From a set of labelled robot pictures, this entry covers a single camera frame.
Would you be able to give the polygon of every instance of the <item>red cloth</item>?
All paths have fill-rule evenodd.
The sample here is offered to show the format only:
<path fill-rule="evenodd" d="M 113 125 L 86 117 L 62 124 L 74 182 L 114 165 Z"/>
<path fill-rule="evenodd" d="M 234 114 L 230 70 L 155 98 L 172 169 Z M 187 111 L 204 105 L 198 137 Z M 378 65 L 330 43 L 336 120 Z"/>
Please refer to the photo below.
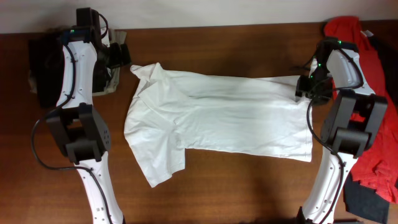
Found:
<path fill-rule="evenodd" d="M 353 16 L 338 17 L 324 28 L 326 36 L 354 42 L 359 49 L 359 64 L 369 86 L 379 96 L 385 96 L 388 108 L 373 146 L 363 153 L 351 170 L 354 181 L 375 189 L 388 202 L 398 202 L 395 187 L 398 178 L 398 114 L 386 91 L 384 72 L 377 51 L 361 33 L 359 19 Z"/>

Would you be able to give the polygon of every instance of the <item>cable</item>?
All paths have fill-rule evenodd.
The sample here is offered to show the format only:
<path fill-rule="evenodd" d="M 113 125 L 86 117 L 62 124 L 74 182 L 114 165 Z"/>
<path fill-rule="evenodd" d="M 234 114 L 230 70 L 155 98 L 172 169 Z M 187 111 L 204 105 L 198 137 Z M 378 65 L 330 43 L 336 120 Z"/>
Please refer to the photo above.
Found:
<path fill-rule="evenodd" d="M 323 93 L 315 94 L 315 96 L 312 98 L 312 100 L 311 100 L 310 103 L 308 104 L 308 108 L 307 108 L 307 126 L 308 126 L 308 128 L 309 128 L 309 130 L 310 130 L 310 132 L 311 132 L 311 134 L 312 134 L 312 136 L 313 136 L 313 138 L 315 138 L 315 140 L 317 140 L 317 142 L 319 142 L 323 147 L 325 147 L 325 149 L 329 150 L 330 153 L 331 153 L 332 155 L 334 155 L 334 156 L 337 157 L 338 163 L 339 163 L 340 168 L 341 168 L 341 169 L 340 169 L 340 181 L 339 181 L 338 186 L 337 186 L 337 191 L 336 191 L 335 197 L 333 198 L 333 201 L 332 201 L 332 203 L 331 203 L 331 205 L 330 205 L 330 208 L 329 208 L 328 212 L 327 212 L 326 215 L 322 218 L 322 220 L 321 220 L 321 222 L 320 222 L 319 224 L 323 224 L 323 222 L 326 220 L 326 218 L 327 218 L 327 217 L 329 216 L 329 214 L 332 212 L 333 207 L 335 206 L 335 204 L 336 204 L 336 202 L 337 202 L 337 200 L 338 200 L 338 195 L 339 195 L 341 186 L 343 185 L 344 167 L 345 167 L 345 164 L 344 164 L 343 160 L 341 159 L 341 157 L 338 155 L 338 153 L 335 153 L 335 152 L 330 148 L 330 146 L 328 146 L 325 142 L 323 142 L 323 141 L 315 134 L 315 132 L 313 131 L 313 129 L 312 129 L 312 127 L 311 127 L 311 123 L 310 123 L 310 109 L 311 109 L 312 105 L 314 104 L 315 100 L 318 99 L 318 97 L 320 97 L 321 95 L 323 95 L 323 94 L 325 94 L 325 93 L 334 92 L 334 91 L 339 91 L 339 90 L 354 90 L 354 89 L 357 89 L 357 88 L 361 88 L 361 87 L 363 86 L 363 84 L 364 84 L 364 82 L 363 82 L 363 77 L 362 77 L 362 73 L 361 73 L 361 71 L 359 70 L 357 64 L 356 64 L 356 63 L 354 62 L 354 60 L 353 60 L 353 59 L 340 47 L 340 45 L 337 44 L 337 42 L 332 41 L 332 40 L 321 40 L 320 43 L 319 43 L 318 45 L 320 45 L 320 44 L 322 44 L 322 43 L 324 43 L 324 42 L 328 42 L 328 43 L 334 44 L 334 45 L 336 46 L 337 50 L 339 50 L 339 51 L 341 52 L 341 54 L 343 54 L 344 57 L 353 65 L 353 67 L 354 67 L 354 69 L 355 69 L 355 72 L 356 72 L 356 73 L 358 74 L 358 76 L 359 76 L 360 82 L 359 82 L 357 85 L 354 85 L 354 86 L 338 87 L 338 88 L 334 88 L 334 89 L 332 89 L 332 90 L 330 90 L 330 91 L 324 91 Z M 313 59 L 313 56 L 311 57 L 311 59 L 310 59 L 303 67 L 307 66 L 307 65 L 310 63 L 310 61 L 311 61 L 312 59 Z M 319 83 L 317 83 L 317 84 L 309 91 L 309 94 L 311 94 L 311 92 L 312 92 L 313 90 L 315 90 L 315 88 L 316 88 L 318 85 L 320 85 L 321 83 L 323 83 L 323 82 L 325 82 L 325 81 L 327 81 L 327 80 L 329 80 L 329 79 L 330 79 L 330 78 L 327 78 L 327 79 L 324 79 L 324 80 L 320 81 Z"/>
<path fill-rule="evenodd" d="M 100 13 L 98 13 L 98 15 L 101 16 L 101 18 L 104 20 L 105 25 L 106 25 L 106 31 L 105 31 L 105 33 L 104 33 L 104 34 L 101 34 L 101 39 L 102 39 L 102 38 L 104 38 L 104 37 L 106 36 L 106 34 L 108 33 L 109 27 L 108 27 L 108 21 L 105 19 L 105 17 L 104 17 L 102 14 L 100 14 Z"/>
<path fill-rule="evenodd" d="M 70 93 L 69 93 L 69 95 L 66 95 L 66 96 L 67 96 L 67 99 L 66 99 L 63 103 L 61 103 L 61 104 L 58 105 L 54 110 L 52 110 L 52 111 L 46 113 L 41 119 L 38 119 L 38 120 L 36 121 L 35 125 L 34 125 L 33 128 L 32 128 L 32 132 L 31 132 L 31 134 L 30 134 L 30 147 L 32 148 L 33 155 L 34 155 L 35 159 L 37 160 L 37 162 L 39 162 L 39 164 L 42 165 L 42 166 L 43 166 L 44 168 L 46 168 L 46 169 L 49 169 L 49 170 L 78 170 L 78 169 L 81 169 L 81 170 L 87 171 L 87 172 L 91 175 L 91 177 L 93 178 L 95 184 L 96 184 L 97 187 L 98 187 L 99 192 L 101 193 L 101 196 L 102 196 L 102 198 L 103 198 L 103 200 L 104 200 L 105 210 L 106 210 L 106 214 L 107 214 L 107 216 L 108 216 L 109 224 L 112 224 L 111 214 L 109 213 L 108 202 L 106 201 L 106 197 L 105 197 L 104 191 L 103 191 L 102 187 L 100 186 L 100 183 L 98 182 L 98 180 L 97 180 L 97 178 L 95 177 L 94 173 L 91 171 L 91 169 L 86 168 L 86 167 L 81 167 L 81 166 L 75 166 L 75 167 L 51 167 L 51 166 L 48 166 L 47 164 L 45 164 L 45 163 L 39 158 L 39 156 L 38 156 L 37 153 L 36 153 L 36 148 L 35 148 L 34 139 L 35 139 L 35 133 L 36 133 L 37 127 L 39 126 L 39 124 L 40 124 L 42 121 L 46 120 L 50 114 L 52 114 L 52 113 L 54 113 L 54 112 L 56 112 L 56 111 L 62 109 L 62 107 L 65 106 L 65 105 L 73 98 L 73 97 L 72 97 L 72 94 L 73 94 L 73 92 L 75 91 L 76 62 L 75 62 L 75 58 L 74 58 L 73 53 L 72 53 L 72 51 L 70 50 L 69 46 L 66 45 L 66 44 L 65 44 L 64 46 L 65 46 L 65 48 L 68 50 L 68 53 L 70 54 L 71 61 L 72 61 L 72 67 L 73 67 L 72 87 L 70 88 Z"/>

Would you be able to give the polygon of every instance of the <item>wooden table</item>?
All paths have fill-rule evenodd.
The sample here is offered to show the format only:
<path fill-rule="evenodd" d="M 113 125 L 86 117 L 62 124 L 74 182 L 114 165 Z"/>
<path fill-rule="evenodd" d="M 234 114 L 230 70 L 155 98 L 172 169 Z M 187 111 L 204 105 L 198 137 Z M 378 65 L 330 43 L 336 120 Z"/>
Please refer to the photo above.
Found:
<path fill-rule="evenodd" d="M 365 27 L 390 38 L 397 37 L 393 31 L 397 24 L 367 22 Z M 290 72 L 289 67 L 312 55 L 322 38 L 320 27 L 314 23 L 128 30 L 126 42 L 137 65 L 160 62 L 167 70 L 277 77 L 302 74 Z M 31 128 L 45 112 L 39 109 L 36 95 L 29 93 L 27 82 L 27 40 L 37 36 L 0 35 L 0 223 L 91 223 L 79 175 L 45 170 L 30 151 Z M 123 135 L 137 84 L 124 67 L 116 93 L 94 97 L 112 134 L 109 171 L 127 223 L 239 223 L 296 216 L 318 172 L 322 155 L 318 143 L 310 163 L 187 149 L 185 170 L 152 189 Z M 314 108 L 316 132 L 329 107 Z M 69 165 L 47 127 L 38 129 L 36 140 L 46 163 Z M 342 197 L 335 218 L 355 218 L 345 212 Z M 398 222 L 398 206 L 391 205 L 389 219 Z"/>

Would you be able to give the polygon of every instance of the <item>red fabric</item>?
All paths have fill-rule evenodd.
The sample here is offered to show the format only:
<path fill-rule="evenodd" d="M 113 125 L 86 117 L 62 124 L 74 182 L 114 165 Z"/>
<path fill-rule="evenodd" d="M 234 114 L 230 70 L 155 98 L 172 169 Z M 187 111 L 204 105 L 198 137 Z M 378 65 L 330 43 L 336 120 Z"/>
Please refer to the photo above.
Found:
<path fill-rule="evenodd" d="M 373 146 L 364 152 L 352 168 L 354 181 L 375 189 L 388 202 L 398 202 L 395 183 L 398 178 L 398 114 L 386 91 L 384 72 L 368 38 L 361 31 L 359 19 L 353 16 L 338 17 L 324 28 L 326 36 L 354 42 L 359 49 L 359 63 L 369 86 L 377 95 L 385 96 L 388 108 Z"/>

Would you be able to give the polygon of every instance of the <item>wall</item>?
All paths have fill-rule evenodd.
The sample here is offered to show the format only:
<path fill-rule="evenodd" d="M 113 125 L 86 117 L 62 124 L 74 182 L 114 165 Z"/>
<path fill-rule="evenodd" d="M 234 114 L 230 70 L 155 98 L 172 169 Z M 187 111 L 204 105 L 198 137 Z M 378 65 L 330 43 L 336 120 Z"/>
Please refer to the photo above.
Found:
<path fill-rule="evenodd" d="M 398 19 L 396 0 L 2 0 L 0 33 L 74 25 L 78 7 L 96 9 L 113 29 Z"/>

